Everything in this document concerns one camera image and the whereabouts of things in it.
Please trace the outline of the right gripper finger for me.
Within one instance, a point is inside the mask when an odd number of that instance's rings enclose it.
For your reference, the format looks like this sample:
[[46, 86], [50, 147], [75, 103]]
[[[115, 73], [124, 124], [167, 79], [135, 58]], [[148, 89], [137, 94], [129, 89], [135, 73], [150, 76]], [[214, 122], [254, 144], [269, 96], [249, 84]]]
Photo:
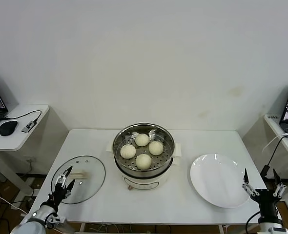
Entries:
[[274, 175], [274, 180], [275, 180], [275, 184], [276, 184], [276, 189], [273, 193], [273, 196], [274, 197], [282, 197], [283, 193], [286, 189], [286, 185], [284, 185], [282, 183], [281, 178], [279, 177], [279, 175], [277, 174], [275, 169], [273, 169], [273, 175]]
[[252, 197], [256, 196], [256, 191], [255, 189], [250, 185], [249, 183], [249, 178], [248, 178], [248, 174], [247, 174], [247, 169], [245, 169], [245, 173], [244, 173], [244, 178], [243, 178], [243, 183], [242, 183], [242, 188], [244, 189], [244, 191]]

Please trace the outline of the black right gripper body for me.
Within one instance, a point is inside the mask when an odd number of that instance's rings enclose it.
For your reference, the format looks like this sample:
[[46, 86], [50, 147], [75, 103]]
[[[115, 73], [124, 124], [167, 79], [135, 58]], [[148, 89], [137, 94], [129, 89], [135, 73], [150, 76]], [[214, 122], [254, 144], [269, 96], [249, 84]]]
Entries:
[[260, 210], [260, 219], [278, 219], [276, 203], [280, 200], [273, 194], [273, 189], [256, 189], [256, 195], [252, 200], [257, 202]]

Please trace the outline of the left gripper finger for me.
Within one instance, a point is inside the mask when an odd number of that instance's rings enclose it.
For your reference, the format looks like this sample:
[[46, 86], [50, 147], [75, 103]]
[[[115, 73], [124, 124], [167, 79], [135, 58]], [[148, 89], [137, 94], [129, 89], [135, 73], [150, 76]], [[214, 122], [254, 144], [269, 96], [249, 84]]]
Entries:
[[73, 189], [74, 187], [74, 183], [75, 183], [75, 180], [73, 179], [66, 187], [66, 195], [69, 195], [71, 193], [71, 190]]
[[67, 178], [70, 174], [70, 172], [72, 171], [72, 166], [70, 166], [68, 169], [66, 169], [62, 174], [60, 174], [57, 179], [56, 179], [56, 182], [55, 182], [55, 185], [65, 185], [66, 184], [66, 181], [67, 181]]

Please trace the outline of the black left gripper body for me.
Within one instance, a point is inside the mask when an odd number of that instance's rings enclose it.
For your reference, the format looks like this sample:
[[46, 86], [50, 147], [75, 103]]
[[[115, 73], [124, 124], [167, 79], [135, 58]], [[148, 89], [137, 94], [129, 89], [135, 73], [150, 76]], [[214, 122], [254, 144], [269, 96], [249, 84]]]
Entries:
[[68, 195], [70, 195], [70, 190], [66, 186], [62, 186], [62, 184], [56, 184], [54, 192], [49, 194], [47, 204], [51, 207], [58, 207]]

